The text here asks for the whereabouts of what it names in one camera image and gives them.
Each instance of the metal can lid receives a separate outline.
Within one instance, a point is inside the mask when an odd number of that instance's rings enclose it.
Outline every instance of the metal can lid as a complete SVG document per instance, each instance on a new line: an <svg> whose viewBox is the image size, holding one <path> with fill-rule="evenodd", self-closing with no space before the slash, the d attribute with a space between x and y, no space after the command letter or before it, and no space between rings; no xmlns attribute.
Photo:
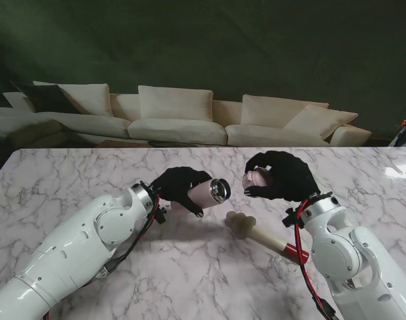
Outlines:
<svg viewBox="0 0 406 320"><path fill-rule="evenodd" d="M210 182L210 193L216 202L223 203L231 196L231 187L224 179L213 179Z"/></svg>

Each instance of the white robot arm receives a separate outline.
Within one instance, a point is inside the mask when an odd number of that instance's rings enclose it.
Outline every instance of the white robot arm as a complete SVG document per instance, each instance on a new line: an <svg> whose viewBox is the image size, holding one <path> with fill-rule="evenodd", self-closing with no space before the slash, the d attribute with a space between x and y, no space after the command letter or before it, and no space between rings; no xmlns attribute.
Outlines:
<svg viewBox="0 0 406 320"><path fill-rule="evenodd" d="M301 218L313 238L313 262L344 319L406 320L404 272L368 228L352 224L352 211L331 193L318 197Z"/></svg>
<svg viewBox="0 0 406 320"><path fill-rule="evenodd" d="M58 226L0 289L0 320L41 319L62 298L106 275L105 264L136 221L157 209L150 193L136 184L118 198L98 197Z"/></svg>

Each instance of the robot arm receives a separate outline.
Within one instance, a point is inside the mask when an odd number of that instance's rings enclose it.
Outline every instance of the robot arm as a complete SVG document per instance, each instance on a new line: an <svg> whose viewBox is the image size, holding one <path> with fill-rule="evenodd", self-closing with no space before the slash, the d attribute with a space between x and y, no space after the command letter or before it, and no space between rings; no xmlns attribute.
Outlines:
<svg viewBox="0 0 406 320"><path fill-rule="evenodd" d="M32 254L28 265L0 290L1 319L40 319L64 297L106 275L104 265L155 206L136 184L118 198L94 199L58 226Z"/></svg>
<svg viewBox="0 0 406 320"><path fill-rule="evenodd" d="M332 196L316 197L301 218L313 238L313 262L344 319L406 320L404 272L368 228L351 222L352 211Z"/></svg>
<svg viewBox="0 0 406 320"><path fill-rule="evenodd" d="M270 181L253 180L253 185L245 186L245 194L302 202L296 211L286 211L289 216L283 222L295 225L297 243L299 227L311 234L314 264L345 320L406 320L406 275L370 230L352 224L352 211L340 206L331 193L320 195L308 164L284 151L268 151L247 162L246 174L255 173L257 167L270 167L266 171ZM303 262L301 269L309 281ZM323 316L334 319L331 307L308 288L317 307L322 305Z"/></svg>

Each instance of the red handle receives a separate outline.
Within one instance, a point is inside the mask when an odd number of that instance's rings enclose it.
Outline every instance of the red handle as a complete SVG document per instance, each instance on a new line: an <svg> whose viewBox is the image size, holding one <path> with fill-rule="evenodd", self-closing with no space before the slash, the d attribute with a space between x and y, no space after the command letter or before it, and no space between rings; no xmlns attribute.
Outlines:
<svg viewBox="0 0 406 320"><path fill-rule="evenodd" d="M284 250L284 254L286 254L288 257L290 257L294 262L299 263L299 258L297 257L297 250L296 247L290 243L288 243ZM305 250L302 251L302 258L303 258L303 263L305 264L308 261L309 258L309 253L306 252Z"/></svg>

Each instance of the dark green wall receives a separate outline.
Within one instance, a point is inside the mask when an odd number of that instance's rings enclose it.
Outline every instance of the dark green wall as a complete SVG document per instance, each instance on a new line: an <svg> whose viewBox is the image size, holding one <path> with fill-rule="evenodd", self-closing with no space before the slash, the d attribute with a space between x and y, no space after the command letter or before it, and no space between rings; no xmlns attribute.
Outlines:
<svg viewBox="0 0 406 320"><path fill-rule="evenodd" d="M327 101L390 137L406 118L406 2L0 0L0 92L11 79Z"/></svg>

